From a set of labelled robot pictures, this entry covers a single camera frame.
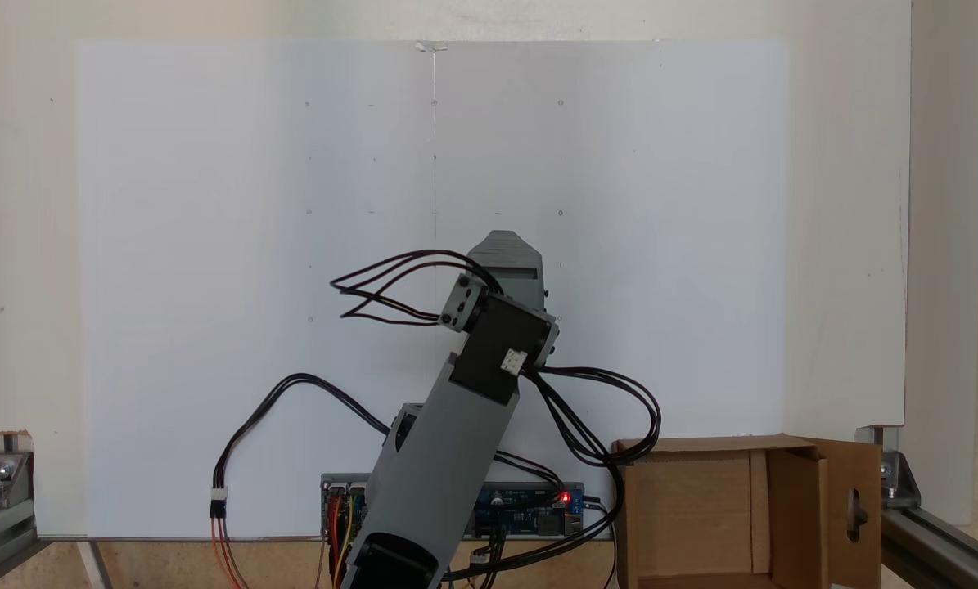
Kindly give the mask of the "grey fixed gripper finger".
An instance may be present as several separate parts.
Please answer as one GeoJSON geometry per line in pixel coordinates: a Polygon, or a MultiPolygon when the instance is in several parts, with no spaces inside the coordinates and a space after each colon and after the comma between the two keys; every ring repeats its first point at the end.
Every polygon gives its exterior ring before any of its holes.
{"type": "Polygon", "coordinates": [[[543,260],[517,232],[491,231],[467,257],[489,271],[541,271],[543,260]]]}

